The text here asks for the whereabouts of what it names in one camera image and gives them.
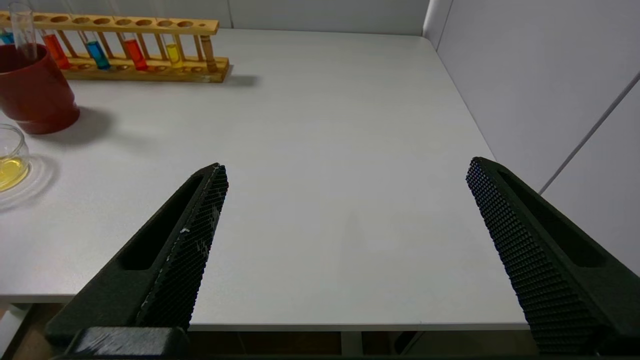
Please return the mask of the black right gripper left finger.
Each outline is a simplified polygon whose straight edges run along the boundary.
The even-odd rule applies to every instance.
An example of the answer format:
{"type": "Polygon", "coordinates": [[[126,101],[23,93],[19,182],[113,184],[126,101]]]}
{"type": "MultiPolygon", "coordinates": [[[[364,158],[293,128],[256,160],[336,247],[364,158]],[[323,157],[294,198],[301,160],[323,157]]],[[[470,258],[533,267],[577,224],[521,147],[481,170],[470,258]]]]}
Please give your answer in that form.
{"type": "Polygon", "coordinates": [[[192,174],[45,326],[66,353],[185,353],[226,194],[226,167],[192,174]]]}

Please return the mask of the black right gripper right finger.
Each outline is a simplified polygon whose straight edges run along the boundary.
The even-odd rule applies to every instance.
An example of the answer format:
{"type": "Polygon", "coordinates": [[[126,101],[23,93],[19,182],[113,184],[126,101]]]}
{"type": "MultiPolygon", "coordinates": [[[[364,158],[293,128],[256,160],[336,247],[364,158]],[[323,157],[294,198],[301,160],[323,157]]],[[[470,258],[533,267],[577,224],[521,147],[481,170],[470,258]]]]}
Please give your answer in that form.
{"type": "Polygon", "coordinates": [[[637,356],[639,277],[502,164],[466,183],[540,354],[637,356]]]}

